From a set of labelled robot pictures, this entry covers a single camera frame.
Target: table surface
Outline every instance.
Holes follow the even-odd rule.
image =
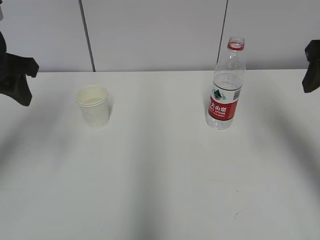
[[[212,71],[39,73],[0,96],[1,240],[318,240],[320,90],[246,71],[235,119],[205,114]],[[106,127],[75,102],[109,90]]]

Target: bottle logo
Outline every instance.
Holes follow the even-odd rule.
[[[226,100],[226,96],[223,93],[219,92],[219,89],[213,89],[213,96],[216,100]]]
[[[210,96],[208,112],[211,117],[227,121],[234,117],[241,88],[225,90],[215,85]]]

